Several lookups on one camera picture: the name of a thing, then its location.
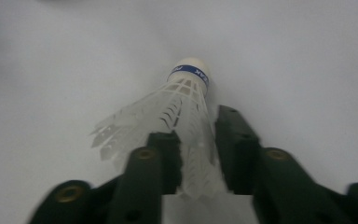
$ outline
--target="white surface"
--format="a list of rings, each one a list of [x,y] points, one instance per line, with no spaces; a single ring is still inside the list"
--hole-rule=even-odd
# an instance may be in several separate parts
[[[331,189],[358,181],[358,1],[0,0],[0,223],[62,181],[114,175],[93,125],[187,56],[210,66],[212,114],[239,109]],[[253,222],[230,196],[165,207],[166,223]]]

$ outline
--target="shuttlecock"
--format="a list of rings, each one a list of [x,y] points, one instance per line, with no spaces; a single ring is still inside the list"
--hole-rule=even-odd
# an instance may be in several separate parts
[[[225,187],[204,100],[208,86],[207,66],[183,59],[165,85],[98,123],[92,146],[122,172],[130,152],[143,147],[150,133],[176,131],[184,162],[180,191],[191,198],[213,196]]]

